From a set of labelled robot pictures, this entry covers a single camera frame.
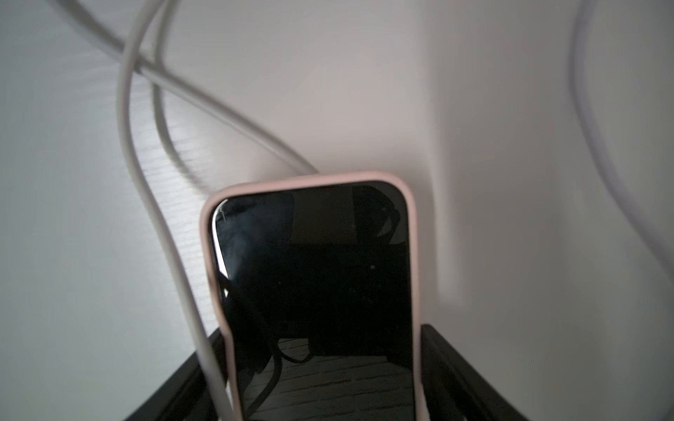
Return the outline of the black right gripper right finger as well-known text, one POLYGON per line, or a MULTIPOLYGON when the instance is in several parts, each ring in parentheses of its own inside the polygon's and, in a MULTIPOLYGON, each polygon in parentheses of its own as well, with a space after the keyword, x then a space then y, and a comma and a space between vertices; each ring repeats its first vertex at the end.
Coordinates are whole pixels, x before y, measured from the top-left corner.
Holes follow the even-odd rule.
POLYGON ((421 326, 421 384, 432 421, 525 419, 430 325, 421 326))

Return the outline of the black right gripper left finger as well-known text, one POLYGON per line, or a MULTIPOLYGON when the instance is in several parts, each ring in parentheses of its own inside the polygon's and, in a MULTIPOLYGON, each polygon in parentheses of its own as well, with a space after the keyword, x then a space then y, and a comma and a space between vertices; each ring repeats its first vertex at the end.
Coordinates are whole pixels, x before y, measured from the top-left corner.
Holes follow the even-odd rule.
POLYGON ((193 353, 126 420, 218 420, 205 376, 193 353))

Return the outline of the phone with light pink case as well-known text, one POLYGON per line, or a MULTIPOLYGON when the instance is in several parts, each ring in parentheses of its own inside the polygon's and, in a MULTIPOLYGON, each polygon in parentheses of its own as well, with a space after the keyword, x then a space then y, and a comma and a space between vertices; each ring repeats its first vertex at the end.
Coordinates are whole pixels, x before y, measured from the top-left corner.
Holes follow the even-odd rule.
POLYGON ((417 206, 396 175, 235 185, 199 219, 234 420, 420 420, 417 206))

